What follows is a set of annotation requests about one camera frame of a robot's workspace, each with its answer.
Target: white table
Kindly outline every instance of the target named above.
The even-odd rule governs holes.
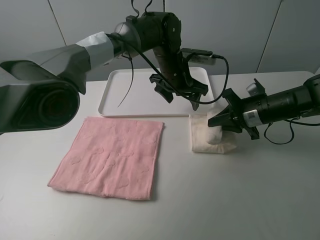
[[[231,75],[228,86],[244,98],[253,78],[273,94],[297,87],[310,76],[308,72]],[[224,77],[211,77],[216,96]],[[261,126],[260,140],[251,141],[246,132],[238,134],[238,149],[219,155],[190,152],[187,117],[153,118],[165,122],[165,129],[151,201],[47,187],[84,118],[98,116],[105,85],[88,82],[77,116],[60,129],[0,136],[1,240],[320,238],[319,127],[294,126],[295,140],[278,146],[263,138],[266,126]],[[272,139],[290,137],[288,123],[272,127]]]

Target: white tray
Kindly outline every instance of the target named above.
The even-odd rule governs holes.
[[[173,94],[174,99],[168,103],[159,93],[155,92],[155,83],[149,77],[155,74],[153,69],[135,69],[130,92],[118,107],[130,86],[132,70],[116,70],[110,73],[100,105],[99,113],[103,117],[152,117],[152,116],[188,116],[192,113],[207,113],[209,105],[200,105],[193,111],[191,103]],[[208,85],[208,93],[201,97],[207,102],[214,99],[207,71],[201,67],[190,67],[191,76]]]

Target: pink towel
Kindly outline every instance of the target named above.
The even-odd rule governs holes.
[[[163,123],[88,117],[48,186],[66,192],[150,200]]]

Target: black cable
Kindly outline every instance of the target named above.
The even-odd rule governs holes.
[[[297,118],[293,118],[293,119],[291,119],[291,120],[286,120],[286,122],[289,122],[290,131],[291,131],[291,139],[290,139],[289,141],[279,143],[279,142],[271,141],[271,140],[267,137],[267,131],[268,131],[269,127],[273,124],[273,122],[271,122],[271,123],[268,124],[268,127],[265,129],[263,136],[264,136],[270,143],[273,143],[273,144],[275,144],[275,145],[284,145],[284,144],[291,143],[291,142],[293,141],[293,139],[295,138],[295,131],[294,131],[294,129],[292,128],[292,124],[294,123],[293,120],[297,120]]]
[[[184,99],[187,99],[193,103],[196,103],[196,104],[202,104],[202,105],[208,105],[208,104],[213,104],[215,102],[217,102],[223,95],[223,92],[226,90],[226,87],[227,87],[227,83],[228,83],[228,78],[229,78],[229,63],[227,61],[227,59],[223,56],[220,56],[220,55],[216,55],[214,54],[213,57],[216,58],[216,59],[222,59],[224,60],[225,62],[225,65],[226,65],[226,74],[225,74],[225,81],[224,81],[224,86],[223,86],[223,89],[222,89],[222,92],[221,94],[214,100],[212,101],[197,101],[197,100],[194,100],[194,99],[191,99],[190,97],[188,97],[187,95],[181,93],[178,89],[176,89],[175,86],[173,86],[167,79],[166,77],[155,67],[155,65],[153,65],[153,63],[143,54],[142,51],[140,51],[140,49],[138,49],[135,45],[131,44],[129,41],[126,41],[124,40],[122,37],[120,36],[116,36],[116,35],[111,35],[111,34],[106,34],[109,38],[111,39],[115,39],[115,40],[118,40],[118,41],[121,41],[127,45],[129,45],[130,47],[132,47],[138,54],[141,55],[141,57],[150,65],[150,67],[163,79],[163,81],[169,85],[173,91],[180,95],[181,97],[183,97]]]
[[[150,0],[150,2],[148,3],[148,5],[145,7],[144,9],[144,13],[147,14],[147,8],[152,4],[153,0]]]
[[[303,125],[303,126],[310,126],[310,127],[320,126],[320,123],[306,123],[306,122],[298,122],[298,121],[292,121],[292,123]]]
[[[137,18],[139,17],[139,15],[140,15],[140,12],[139,12],[139,10],[138,9],[136,9],[135,7],[134,7],[134,0],[131,0],[131,6],[132,6],[132,8],[133,8],[133,10],[136,12],[136,14],[137,14]]]
[[[124,98],[122,99],[122,101],[120,102],[120,104],[118,105],[118,107],[120,107],[120,105],[123,103],[123,101],[126,99],[128,93],[130,92],[130,89],[131,89],[131,86],[132,86],[132,83],[134,82],[134,63],[132,62],[132,57],[130,55],[130,52],[129,52],[129,49],[127,47],[127,45],[125,46],[126,50],[127,50],[127,53],[128,53],[128,56],[129,57],[126,57],[126,56],[123,56],[124,58],[126,59],[129,59],[130,63],[131,63],[131,69],[132,69],[132,78],[131,78],[131,83],[130,83],[130,86],[129,86],[129,89],[128,91],[126,92],[126,94],[124,95]]]
[[[189,61],[191,60],[191,58],[192,58],[193,56],[196,56],[196,55],[198,55],[198,54],[196,54],[195,52],[190,53],[188,56],[185,57],[185,60],[186,60],[187,62],[189,62]]]

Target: folded white cloth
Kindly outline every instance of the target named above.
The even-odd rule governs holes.
[[[221,128],[215,130],[208,127],[208,118],[205,114],[189,115],[189,126],[191,135],[191,150],[199,153],[217,153],[225,154],[237,147],[236,137],[233,132],[224,131],[222,133],[221,141],[218,144],[211,145],[207,143],[208,131],[211,131],[211,139],[219,140],[221,134]]]
[[[214,108],[212,108],[206,114],[207,116],[206,124],[208,125],[208,120],[213,118],[220,112],[221,112],[220,108],[214,105]],[[205,131],[205,141],[211,145],[219,144],[222,141],[222,126],[207,127],[207,130]]]

